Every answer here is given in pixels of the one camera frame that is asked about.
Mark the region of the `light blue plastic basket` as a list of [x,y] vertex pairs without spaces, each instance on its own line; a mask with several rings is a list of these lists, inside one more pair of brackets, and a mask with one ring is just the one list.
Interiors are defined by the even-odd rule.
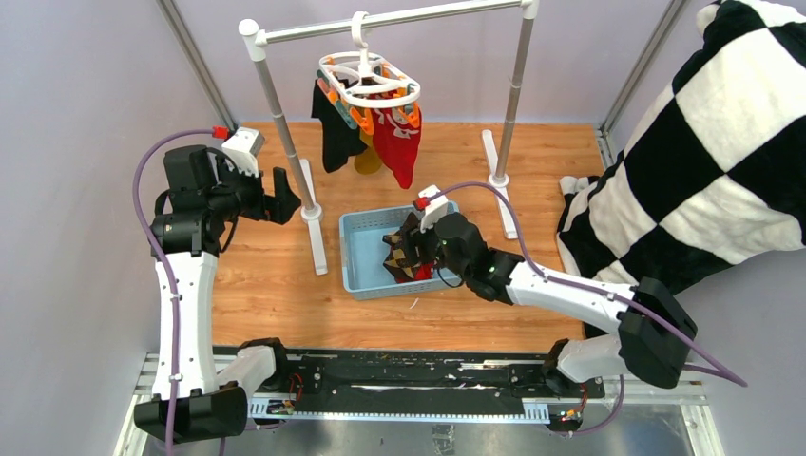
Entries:
[[430,279],[398,283],[383,267],[390,246],[382,237],[397,230],[413,211],[411,206],[397,206],[348,213],[339,218],[342,282],[352,298],[421,295],[459,283],[459,277],[446,269],[438,270]]

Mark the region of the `black sock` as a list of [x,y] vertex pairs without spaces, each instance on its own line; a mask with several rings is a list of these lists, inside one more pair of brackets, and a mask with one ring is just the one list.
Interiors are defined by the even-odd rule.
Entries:
[[362,154],[368,148],[360,139],[360,131],[345,123],[317,83],[313,87],[311,117],[321,125],[321,157],[326,173],[334,173],[345,166],[351,157]]

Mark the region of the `red snowflake christmas sock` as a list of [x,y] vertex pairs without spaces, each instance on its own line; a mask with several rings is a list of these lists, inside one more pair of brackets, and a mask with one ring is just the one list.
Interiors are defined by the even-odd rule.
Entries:
[[420,263],[417,267],[413,268],[413,280],[430,280],[433,279],[433,264]]

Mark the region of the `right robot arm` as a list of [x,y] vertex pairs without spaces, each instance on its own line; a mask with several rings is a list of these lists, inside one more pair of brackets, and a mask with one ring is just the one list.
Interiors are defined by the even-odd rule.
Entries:
[[567,396],[595,377],[619,374],[661,389],[678,385],[697,326],[659,280],[614,284],[533,268],[522,255],[489,247],[459,213],[430,228],[410,214],[390,240],[405,259],[450,270],[484,300],[549,309],[600,330],[552,346],[542,367],[551,394]]

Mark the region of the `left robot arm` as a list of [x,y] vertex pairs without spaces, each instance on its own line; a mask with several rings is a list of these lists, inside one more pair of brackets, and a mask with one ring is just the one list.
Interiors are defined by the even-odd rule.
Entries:
[[286,350],[276,338],[247,341],[227,367],[215,367],[212,292],[227,223],[240,219],[287,223],[300,206],[287,173],[262,172],[205,145],[169,150],[163,157],[168,188],[145,226],[161,292],[159,365],[148,402],[136,406],[138,428],[166,444],[241,435],[249,401],[259,388],[284,390],[291,380]]

